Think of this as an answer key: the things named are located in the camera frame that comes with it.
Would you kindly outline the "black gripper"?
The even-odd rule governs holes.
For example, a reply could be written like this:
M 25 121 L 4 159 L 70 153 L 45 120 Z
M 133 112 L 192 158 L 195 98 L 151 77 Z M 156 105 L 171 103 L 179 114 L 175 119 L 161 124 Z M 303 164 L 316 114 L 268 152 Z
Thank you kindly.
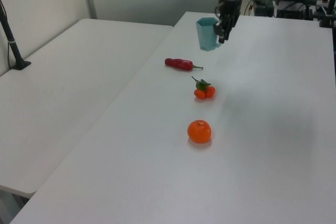
M 214 32 L 218 35 L 218 42 L 223 44 L 229 39 L 229 34 L 235 27 L 240 16 L 241 0 L 219 0 L 217 10 L 219 19 L 214 25 Z

